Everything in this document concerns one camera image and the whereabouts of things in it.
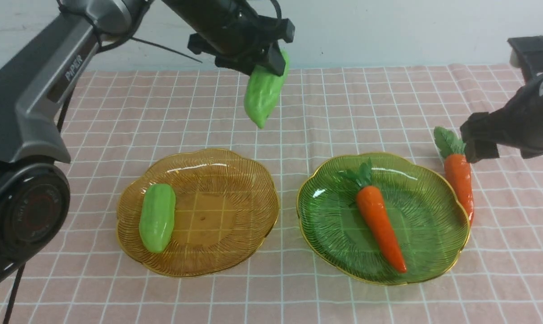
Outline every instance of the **plate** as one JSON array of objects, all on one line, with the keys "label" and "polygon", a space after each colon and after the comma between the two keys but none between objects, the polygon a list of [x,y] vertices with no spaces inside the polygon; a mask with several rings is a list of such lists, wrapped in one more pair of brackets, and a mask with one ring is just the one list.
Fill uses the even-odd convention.
[{"label": "plate", "polygon": [[[407,273],[386,262],[354,207],[356,186],[337,173],[372,160],[372,181],[384,197]],[[469,239],[469,221],[439,174],[389,153],[327,160],[297,196],[301,232],[312,250],[353,278],[378,285],[421,283],[446,273]]]},{"label": "plate", "polygon": [[[176,194],[175,227],[164,252],[148,252],[139,236],[146,189],[168,183]],[[279,216],[273,178],[259,162],[224,149],[168,156],[123,191],[117,206],[122,250],[169,277],[229,269],[255,253]]]}]

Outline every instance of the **plastic cucumber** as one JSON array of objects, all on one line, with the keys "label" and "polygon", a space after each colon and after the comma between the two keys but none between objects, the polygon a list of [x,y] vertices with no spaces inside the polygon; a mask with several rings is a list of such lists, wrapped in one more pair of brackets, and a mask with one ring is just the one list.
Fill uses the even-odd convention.
[{"label": "plastic cucumber", "polygon": [[139,235],[145,248],[161,253],[171,240],[175,226],[175,192],[168,184],[151,185],[145,192],[139,220]]},{"label": "plastic cucumber", "polygon": [[243,105],[249,119],[263,129],[265,122],[279,101],[281,88],[289,72],[289,56],[282,50],[281,54],[285,60],[283,76],[276,76],[266,68],[256,66],[249,77]]}]

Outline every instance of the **black cable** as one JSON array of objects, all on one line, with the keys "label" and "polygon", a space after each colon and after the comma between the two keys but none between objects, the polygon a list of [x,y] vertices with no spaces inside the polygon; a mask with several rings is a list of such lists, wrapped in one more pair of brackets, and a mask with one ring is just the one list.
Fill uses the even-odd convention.
[{"label": "black cable", "polygon": [[158,47],[158,48],[160,48],[160,49],[162,49],[162,50],[166,50],[166,51],[173,52],[173,53],[175,53],[175,54],[179,54],[179,55],[181,55],[182,57],[187,57],[188,59],[192,59],[192,60],[194,60],[195,62],[202,63],[201,61],[199,61],[199,59],[193,58],[193,57],[191,57],[191,56],[189,56],[189,55],[187,55],[187,54],[183,54],[183,53],[181,53],[181,52],[178,52],[178,51],[176,51],[175,49],[172,50],[172,49],[169,49],[169,47],[165,47],[165,46],[163,46],[163,45],[159,45],[159,44],[156,44],[156,43],[152,43],[152,42],[150,42],[150,41],[147,41],[147,40],[144,40],[144,39],[139,39],[139,38],[136,38],[136,37],[132,37],[131,39],[132,39],[132,41],[138,41],[139,43],[144,43],[144,44],[147,44],[147,45],[155,46],[155,47]]},{"label": "black cable", "polygon": [[18,269],[18,274],[16,274],[16,279],[13,282],[12,292],[9,294],[8,307],[5,309],[4,324],[9,324],[9,320],[12,317],[13,306],[16,303],[16,295],[18,294],[19,283],[24,269],[25,263]]},{"label": "black cable", "polygon": [[271,4],[275,8],[275,16],[277,16],[277,22],[275,23],[275,28],[277,29],[279,25],[281,24],[281,7],[279,6],[279,2],[277,0],[269,0],[271,1]]},{"label": "black cable", "polygon": [[[66,13],[69,13],[69,14],[74,14],[76,16],[82,16],[84,17],[88,22],[90,22],[90,24],[94,27],[94,30],[97,30],[97,27],[94,25],[92,19],[90,17],[88,17],[85,13],[80,13],[80,12],[74,12],[72,10],[69,10],[68,8],[66,8],[65,6],[63,6],[61,0],[56,0],[57,1],[57,4],[59,6],[59,11],[60,12],[66,12]],[[133,41],[138,41],[139,43],[144,43],[144,44],[147,44],[147,45],[151,45],[151,46],[154,46],[154,47],[158,47],[159,49],[162,49],[162,50],[166,50],[166,51],[169,51],[171,53],[175,53],[175,54],[178,54],[178,55],[181,55],[183,57],[187,57],[189,59],[192,59],[196,62],[199,62],[199,63],[203,63],[202,61],[199,61],[198,59],[195,59],[189,55],[185,55],[179,51],[176,51],[175,49],[169,49],[169,47],[166,47],[166,46],[163,46],[163,45],[159,45],[157,43],[152,43],[150,41],[147,41],[147,40],[142,40],[142,39],[138,39],[138,38],[135,38],[133,37],[135,35],[135,33],[137,32],[137,30],[139,29],[142,21],[144,20],[144,16],[145,14],[148,12],[150,6],[152,5],[152,3],[154,2],[154,0],[148,0],[148,2],[146,4],[144,4],[144,6],[142,7],[141,11],[139,12],[137,18],[135,19],[135,23],[133,25],[131,25],[129,31],[127,31],[126,33],[124,34],[114,34],[114,33],[105,33],[105,35],[109,35],[109,36],[114,36],[114,37],[117,37],[119,39],[117,39],[117,41],[109,44],[109,45],[103,45],[100,47],[100,49],[97,51],[97,53],[104,53],[104,52],[107,52],[107,51],[110,51],[112,49],[117,49],[117,47],[127,43],[127,41],[129,41],[130,39],[133,40]],[[97,37],[97,40],[100,44],[102,44],[102,41],[101,41],[101,35],[99,35],[99,33],[96,33],[96,37]]]},{"label": "black cable", "polygon": [[69,104],[72,102],[74,91],[75,91],[75,88],[72,89],[72,92],[67,96],[67,98],[63,102],[61,112],[59,113],[59,119],[57,121],[57,131],[59,131],[60,134],[61,134],[61,129],[63,129],[63,123],[65,122],[65,116],[67,115],[67,109],[69,108]]},{"label": "black cable", "polygon": [[[75,88],[73,88],[70,94],[67,95],[67,98],[65,99],[61,107],[61,112],[59,113],[59,118],[57,121],[57,131],[59,131],[60,134],[63,129],[65,116],[67,115],[67,111],[69,109],[69,104],[72,102],[74,91],[75,91]],[[16,295],[18,294],[18,288],[21,282],[21,277],[23,276],[24,269],[25,269],[25,263],[18,269],[18,273],[16,274],[16,279],[13,282],[12,291],[9,294],[8,306],[5,309],[4,324],[9,324],[9,320],[12,316],[13,306],[16,302]]]}]

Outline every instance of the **orange carrot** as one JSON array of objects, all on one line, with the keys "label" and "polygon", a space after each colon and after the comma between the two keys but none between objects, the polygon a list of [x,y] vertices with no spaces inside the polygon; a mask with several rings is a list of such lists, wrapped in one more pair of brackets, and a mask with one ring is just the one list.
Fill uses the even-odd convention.
[{"label": "orange carrot", "polygon": [[445,159],[445,179],[455,191],[457,200],[465,209],[471,225],[475,216],[475,207],[471,188],[471,166],[465,158],[465,143],[452,131],[443,127],[436,127],[433,133],[435,144]]},{"label": "orange carrot", "polygon": [[400,273],[406,273],[407,267],[397,242],[395,231],[385,209],[383,195],[376,186],[372,185],[372,162],[363,163],[359,168],[359,174],[351,170],[342,172],[342,175],[354,181],[359,186],[355,196],[355,203],[363,217],[363,220],[373,233],[376,242],[385,259]]}]

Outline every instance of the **tablecloth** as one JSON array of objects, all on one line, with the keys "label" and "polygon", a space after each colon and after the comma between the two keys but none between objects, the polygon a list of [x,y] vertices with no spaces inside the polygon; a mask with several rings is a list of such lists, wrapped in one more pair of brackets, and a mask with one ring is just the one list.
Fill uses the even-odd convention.
[{"label": "tablecloth", "polygon": [[[495,66],[291,70],[265,129],[245,115],[246,76],[228,70],[86,72],[64,125],[72,189],[63,229],[24,272],[12,323],[540,324],[543,157],[473,166],[476,216],[456,266],[427,283],[379,287],[315,256],[296,191],[325,160],[383,150],[442,172],[435,126],[504,105],[521,73]],[[115,209],[156,160],[234,150],[273,175],[282,209],[255,255],[216,275],[160,277],[121,252]],[[0,320],[13,278],[0,285]]]}]

